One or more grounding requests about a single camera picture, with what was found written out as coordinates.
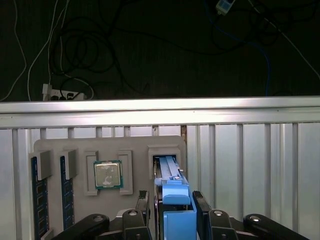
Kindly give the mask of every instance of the cable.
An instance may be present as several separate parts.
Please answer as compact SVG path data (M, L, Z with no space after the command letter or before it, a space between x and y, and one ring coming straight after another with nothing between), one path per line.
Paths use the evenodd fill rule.
M256 43L254 42L246 42L246 41L243 41L241 39L239 39L238 37L226 32L226 31L223 31L220 27L218 27L216 25L216 21L213 21L210 17L210 13L209 13L209 9L208 9L208 6L207 6L207 2L206 0L203 1L204 3L204 8L205 8L205 13L210 21L210 23L218 30L220 31L221 33L223 33L224 35L230 37L231 39L235 40L235 41L238 41L240 43L244 43L244 44L249 44L255 48L257 48L264 56L265 58L265 61L266 61L266 64L267 64L267 80L266 80L266 86L265 86L265 95L268 96L268 91L269 91L269 85L270 85L270 73L271 73L271 66L270 66L270 60L269 60L269 57L267 55L267 53L263 50L263 48L261 48L259 45L257 45Z
M268 22L267 22L266 24L263 24L263 28L260 29L261 23L262 23L262 21L264 20L264 18L263 18L262 16L265 17L265 16L267 16L267 14L269 14L269 15L274 15L274 14L275 14L275 11L270 11L266 6L263 6L263 7L265 8L265 11L266 11L266 12L264 12L263 14L260 13L259 15L257 15L256 11L254 11L253 9L252 9L252 10L248 10L248 9L245 9L245 10L242 9L242 10L241 10L241 9L240 9L240 11L245 11L245 12L249 12L249 13L250 13L250 15L249 15L249 16L250 16L250 24L251 24L251 26L252 26L252 29L251 29L251 32L252 32L252 33L251 33L250 35L247 35L247 36L244 38L244 40L240 40L240 39L238 39L238 38L235 39L235 40L237 40L237 41L239 42L239 44L236 45L236 46L234 46L234 47L232 47L232 48L230 48L230 49L225 49L225 50L222 51L222 52L208 53L208 52L194 51L194 50L192 50L192 49L188 49L188 48L179 46L179 45L177 45L177 44L175 44L175 43L173 43L173 42L171 42L171 41L169 41L169 40L167 40L167 39L158 37L158 36L153 35L153 34L150 34L150 33L140 32L140 31L126 30L126 29L123 29L123 28L118 28L118 27L116 27L116 21L117 21L118 18L119 18L119 15L120 15L120 12L121 12L122 7L123 7L123 6L126 6L126 5L128 5L128 4L130 4L130 3L133 3L133 2L138 2L138 1L134 1L134 0L122 0L122 1L120 2L120 5L119 5L116 13L115 13L115 16L114 16L113 20L111 21L111 24L109 24L109 23L107 23L107 22L104 20L104 18L103 18L102 7L100 6L101 3L100 3L100 1L98 1L98 4L99 4L99 7L98 7L99 15L100 15L102 21L108 26L108 31L107 31L107 32L105 32L104 30L101 31L101 29L99 29L98 31L90 31L90 32L88 32L88 31L87 31L87 32L84 32L83 30L77 29L77 28L75 28L75 29L68 29L68 30L67 30L66 26L69 25L72 21L68 22L68 23L66 24L66 26L64 26L64 29L62 29L62 30L65 30L64 34L69 35L69 36L68 36L69 38L66 40L66 44L68 44L68 43L71 42L72 40L76 40L76 48L79 49L79 48L80 48L80 45L81 45L81 47L82 47L82 53L77 52L77 53L74 54L74 55L68 55L68 53L67 53L66 50L65 50L65 51L64 51L65 57L66 57L66 60L68 61L68 63L70 64L70 67L69 67L68 69L63 70L63 69L62 69L62 63L61 63L61 64L60 64L60 74L62 74L62 75L63 75L63 74L66 74L67 72L71 72L71 71L73 71L74 69L84 69L84 70L89 70L89 71L91 71L91 72L93 72L93 73L94 73L94 72L96 72L96 73L97 73L97 72L100 72L100 73L101 73L102 70L101 70L101 71L98 71L98 70L94 70L94 69L91 68L93 65L96 65L97 60L98 60L98 57L97 57L97 56L95 56L95 57L93 58L93 60L92 60L89 64L85 64L85 63L84 63L84 59L85 59L85 57L86 57L86 54L87 54L88 48L89 48L89 43L86 42L86 41L91 41L91 45L94 47L93 50L96 50L96 51L98 52L98 45L97 45L95 42L93 42L92 37L94 37L94 38L101 38L101 39L99 39L98 41L99 41L99 42L103 42L103 43L106 45L106 47L108 48L108 50L110 51L110 54L111 54L111 57L112 57L112 61L113 61L113 65L112 65L112 66L116 67L116 70L118 71L118 73L119 73L119 75L120 75L121 86L123 86L123 83L125 83L131 90L133 90L134 92L137 92L137 93L143 95L143 94L144 94L144 91L142 91L142 92L141 92L141 91L138 91L138 90L134 89L131 85L129 85L129 83L126 81L126 79L125 79L125 77L124 77L124 75L123 75L123 73L122 73L122 70L121 70L121 68L120 68L120 64L119 64L119 61L118 61L118 59L117 59L115 50L114 50L113 46L110 44L110 42L109 42L109 40L108 40L109 36L111 35L110 32L112 32L113 30L118 30L118 31L121 31L121 32L130 33L130 34L139 34L139 35L144 35L144 36L148 36L148 37L153 37L153 38L155 38L155 39L158 39L158 40L167 42L167 43L169 43L169 44L172 44L172 45L174 45L174 46L176 46L176 47L178 47L178 48L180 48L180 49L183 49L184 51L188 51L188 52L195 53L195 54L206 55L206 56L218 56L218 55L225 54L225 53L227 53L227 52L230 52L230 51L233 51L233 50L235 50L235 49L237 49L237 48L240 48L240 47L242 47L242 46L245 45L245 44L248 44L248 43L251 42L254 38L257 38L258 41L260 41L260 42L261 42L262 44L264 44L264 45L271 45L271 44L273 44L273 43L277 40L277 38L278 38L278 36L279 36L278 31L276 31L276 32L268 32L268 31L267 31L268 25L269 25ZM296 6L296 7L294 7L294 8L291 8L290 11L291 11L291 10L298 9L298 8L302 8L302 7L305 7L305 6L310 6L310 5L309 5L309 4L305 4L304 6L302 6L302 5ZM296 23L296 22L306 21L306 20L309 19L309 18L299 19L299 20L294 19L294 21L290 21L290 22L288 23L288 25L292 25L293 23ZM266 42L263 41L263 36L265 36L265 37L270 37L270 36L272 37L272 36L274 36L275 39L273 39L272 42L266 43ZM260 46L256 45L256 43L252 43L252 42L251 42L250 45L257 46L257 47L260 48ZM269 61L268 56L266 55L266 53L263 51L262 48L260 48L259 50L260 50L261 52L263 52L263 55L264 55L264 57L265 57L266 60L267 60L268 69L270 70L270 61ZM270 84L270 77L269 77L268 79L269 79L269 80L267 80L267 84L266 84L266 94L268 94L268 89L269 89L269 84Z
M14 3L14 10L15 10L15 20L14 20L14 28L13 28L13 31L14 31L14 35L15 35L15 38L18 42L18 45L19 45L19 48L20 48L20 51L21 51L21 54L22 54L22 57L23 57L23 61L24 61L24 67L23 67L23 70L21 71L21 73L19 74L19 76L15 79L15 81L13 82L8 94L3 97L2 99L0 99L0 102L6 100L12 93L16 83L18 82L18 80L21 78L22 74L24 74L24 72L26 71L27 69L27 60L26 60L26 56L25 56L25 53L24 53L24 50L21 46L21 43L20 43L20 40L19 40L19 37L18 37L18 34L17 34L17 22L18 22L18 8L17 8L17 3L16 3L16 0L13 0L13 3Z
M35 57L35 59L33 60L33 62L30 65L29 71L28 71L28 76L27 76L27 92L28 92L28 98L29 101L31 102L31 97L30 97L30 89L29 89L29 82L30 82L30 73L31 73L31 69L34 66L35 62L37 61L38 57L40 56L40 54L42 53L42 51L45 49L46 45L48 44L48 42L50 41L50 35L51 32L53 30L53 26L54 26L54 21L55 21L55 15L56 15L56 9L57 9L57 5L58 5L58 1L55 1L55 5L54 5L54 9L53 9L53 17L52 17L52 22L51 22L51 28L50 28L50 32L49 32L49 37L48 40L45 42L45 44L43 45L43 47L41 48L41 50L39 51L38 55Z
M64 7L64 14L63 14L63 18L62 18L62 23L61 23L61 28L64 26L65 24L65 19L66 19L66 15L67 15L67 10L68 10L68 6L69 6L69 3L70 3L70 0L66 0L66 4L65 4L65 7ZM52 39L52 36L53 36L53 31L51 33L51 37L50 37L50 42L49 42L49 46L48 46L48 67L49 67L49 75L51 76L51 68L50 68L50 43L51 43L51 39ZM62 37L60 37L60 69L62 70L62 57L63 57L63 42L62 42ZM88 100L91 100L93 99L93 97L95 96L95 91L94 89L92 88L92 86L86 81L86 80L83 80L83 79L80 79L80 78L77 78L77 77L72 77L72 76L69 76L67 74L64 74L64 76L66 76L67 78L70 78L70 79L74 79L74 80L77 80L85 85L87 85L90 90L91 90L91 97L88 99ZM81 92L78 92L74 97L73 99L75 99ZM61 96L63 97L62 95L62 88L60 87L60 94Z
M253 7L253 9L260 14L259 10L254 6L251 0L248 0L249 4ZM302 59L308 64L308 66L312 69L312 71L317 75L317 77L320 79L320 74L314 69L314 67L309 63L309 61L305 58L305 56L301 53L301 51L298 49L298 47L290 40L290 38L283 32L281 29L277 28L276 25L274 25L272 22L270 22L267 18L264 17L264 20L266 20L268 23L271 24L274 28L276 28L282 36L293 46L293 48L298 52L298 54L302 57Z
M58 19L57 19L57 21L56 21L56 24L55 24L54 28L52 29L52 31L51 31L50 34L49 34L49 37L50 37L49 44L48 44L49 85L50 85L50 82L51 82L51 71L50 71L50 45L51 45L51 40L52 40L52 36L53 36L53 34L54 34L54 31L55 31L55 29L56 29L56 27L57 27L57 25L58 25L58 23L59 23L59 20L60 20L60 18L61 18L61 16L62 16L62 13L64 12L63 19L64 19L65 16L66 16L66 12L67 12L67 7L68 7L68 4L69 4L69 1L70 1L70 0L66 0L65 6L64 6L64 8L62 9L62 11L60 12L60 15L59 15L59 17L58 17Z
M99 15L100 15L100 18L101 20L104 22L104 24L106 24L107 26L110 26L110 23L108 23L104 18L103 18L103 14L102 14L102 8L101 6L99 5L98 6L98 11L99 11ZM189 53L193 53L193 54L198 54L198 55L204 55L204 56L219 56L219 55L222 55L222 54L225 54L226 52L204 52L204 51L197 51L197 50L193 50L193 49L190 49L190 48L187 48L187 47L184 47L184 46L180 46L168 39L165 39L161 36L157 36L157 35L154 35L152 33L148 33L148 32L143 32L143 31L137 31L137 30L128 30L128 29L124 29L124 28L121 28L121 27L115 27L114 28L115 30L119 31L119 32L123 32L123 33L127 33L127 34L136 34L136 35L142 35L142 36L146 36L146 37L150 37L150 38L154 38L154 39L157 39L157 40L160 40L162 42L165 42L165 43L168 43L176 48L179 48L183 51L186 51L186 52L189 52Z
M316 14L320 0L314 0L313 2L296 5L293 7L273 8L267 7L259 0L255 0L255 2L256 4L254 5L251 1L252 7L251 10L249 10L249 23L251 25L251 28L255 32L255 38L262 45L270 46L277 41L277 39L281 35L281 32L288 32L294 24L310 21ZM304 18L297 18L295 16L296 11L299 10L300 12L306 12L305 8L308 8L310 6L314 6L311 16ZM273 40L271 42L266 42L266 37L273 38Z
M64 41L64 56L66 61L69 64L68 69L63 69L62 66L62 56L60 55L60 66L58 68L57 62L55 60L55 52L57 52L57 47L58 47L58 41L55 42L53 45L51 55L50 55L50 66L51 70L54 74L56 75L66 75L67 73L72 72L74 69L83 69L87 70L93 73L104 73L108 70L110 70L112 67L115 67L119 76L120 76L120 82L121 82L121 88L123 89L124 84L126 84L130 90L140 94L140 95L145 95L143 92L135 89L132 85L130 85L125 76L122 73L121 67L119 60L116 56L115 49L111 42L109 41L109 37L111 36L113 29L115 29L116 22L120 16L122 8L126 5L126 1L121 0L120 4L117 8L117 11L114 15L114 18L112 20L112 23L109 25L108 31L105 31L102 26L100 26L98 23L93 21L92 19L88 17L75 17L67 21L63 28L61 29L61 33L59 35L59 43L63 42L63 36L66 36L66 39ZM96 30L83 30L79 28L72 28L72 24L78 23L80 20L86 20L87 23L90 23L91 25L94 25ZM70 44L72 41L75 41L75 44L73 47L75 47L75 51L73 54L70 55L66 49L68 49L68 44ZM105 52L99 50L99 45L102 44L104 45L111 56L111 63L104 69L94 69L93 67L97 64L98 59L99 59L99 53ZM89 52L89 47L94 47L94 49L90 48L90 53L92 54L94 52L93 60L87 64L84 63L84 60L87 58L87 53Z
M71 80L77 80L77 81L81 80L83 83L85 83L86 85L88 85L88 86L91 88L91 90L92 90L92 95L91 95L91 98L90 98L90 99L92 99L92 98L94 97L95 91L93 90L92 86L91 86L84 78L77 76L77 77L68 77L67 79L65 79L65 80L61 83L59 90L60 90L60 94L61 94L61 96L62 96L63 98L65 98L66 100L68 99L67 97L64 97L64 95L63 95L63 93L62 93L62 88L63 88L63 86L64 86L67 82L69 82L69 81L71 81ZM74 100L81 92L82 92L82 91L79 91L71 100Z

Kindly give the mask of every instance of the cpu chip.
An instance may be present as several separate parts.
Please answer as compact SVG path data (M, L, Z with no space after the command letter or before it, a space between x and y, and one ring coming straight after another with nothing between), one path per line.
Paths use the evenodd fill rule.
M123 187L120 160L95 161L94 176L96 189L118 189Z

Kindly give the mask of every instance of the silver metal wall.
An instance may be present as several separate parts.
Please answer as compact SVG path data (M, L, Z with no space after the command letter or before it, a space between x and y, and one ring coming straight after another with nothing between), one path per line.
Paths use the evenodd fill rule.
M0 239L32 239L28 153L39 139L181 135L180 126L0 130ZM188 180L213 208L320 239L320 123L187 126Z

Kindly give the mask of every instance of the electrical outlet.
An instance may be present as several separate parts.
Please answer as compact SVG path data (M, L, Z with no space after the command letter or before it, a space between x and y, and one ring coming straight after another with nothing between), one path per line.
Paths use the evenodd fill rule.
M78 92L76 91L65 91L62 90L60 92L60 90L58 89L52 89L51 85L48 84L43 84L43 88L42 88L42 94L43 94L43 101L61 101L61 100L74 100L74 101L81 101L81 100L85 100L86 99L86 95L83 94L82 92L78 94Z

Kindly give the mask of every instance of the metal panel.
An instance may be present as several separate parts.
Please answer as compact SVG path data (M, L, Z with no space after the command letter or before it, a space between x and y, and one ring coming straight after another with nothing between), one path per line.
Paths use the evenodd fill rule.
M0 104L0 113L83 112L184 110L211 108L292 108L320 107L318 96L305 97L242 97L242 98L177 98L148 100L47 101L10 102Z
M216 141L216 207L238 220L243 218L243 129L218 125Z
M319 121L320 99L274 97L20 102L0 104L0 114L0 128L305 123Z
M30 161L28 154L33 151L33 145L31 142L35 142L40 138L40 131L38 132L38 139L35 138L37 134L33 134L31 138L31 131L37 132L32 129L18 129L18 156L19 156L19 190L20 190L20 208L21 208L21 228L22 228L22 239L31 239L33 234L33 206L32 206L32 187L30 185L31 181L31 171L30 171Z
M66 139L68 138L67 128L47 128L46 139Z
M267 125L243 126L244 215L270 217L270 133Z
M0 239L16 239L11 130L0 130Z
M159 126L159 136L181 136L180 126Z
M103 138L113 138L113 137L123 137L124 128L123 127L103 127L102 137Z
M12 147L12 173L13 173L13 204L14 204L14 221L15 221L15 238L22 239L22 222L21 222L21 190L20 190L20 160L18 145L18 130L11 130L11 147Z
M28 134L29 134L28 137L30 138L29 139L30 142L28 142L28 147L29 147L28 153L32 153L34 151L35 142L40 139L40 129L31 129Z
M192 191L199 190L199 126L187 126L188 182Z
M293 229L293 125L271 125L271 218Z
M79 127L74 129L74 138L95 138L96 129L94 127Z
M298 176L299 233L310 239L320 236L320 124L299 125Z
M215 208L215 126L199 127L199 190L207 202Z
M130 128L131 137L152 136L151 126L133 126Z

